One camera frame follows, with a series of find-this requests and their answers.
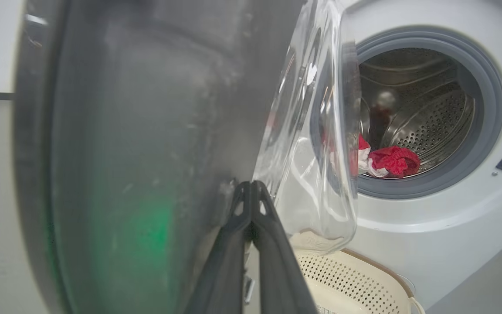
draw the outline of door glass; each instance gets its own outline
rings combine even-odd
[[[355,42],[333,0],[301,11],[254,179],[275,198],[294,249],[340,250],[356,230],[360,88]]]

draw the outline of cream basket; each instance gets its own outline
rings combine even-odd
[[[406,283],[389,269],[342,250],[328,255],[295,251],[320,314],[425,314]]]

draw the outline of red cloth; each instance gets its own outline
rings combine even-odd
[[[373,168],[385,168],[395,177],[407,177],[420,169],[420,158],[407,148],[386,147],[372,151],[369,157],[373,160]]]
[[[369,146],[369,144],[363,139],[363,136],[359,136],[359,149],[362,150],[362,149],[366,149],[366,148],[369,148],[371,146]]]

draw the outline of floor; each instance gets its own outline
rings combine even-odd
[[[502,251],[427,310],[427,314],[497,313],[502,313]]]

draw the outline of basket handle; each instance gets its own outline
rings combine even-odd
[[[424,308],[422,307],[422,305],[416,300],[414,299],[414,297],[411,297],[410,298],[410,303],[416,307],[416,309],[418,310],[418,313],[420,314],[425,314],[425,310]]]

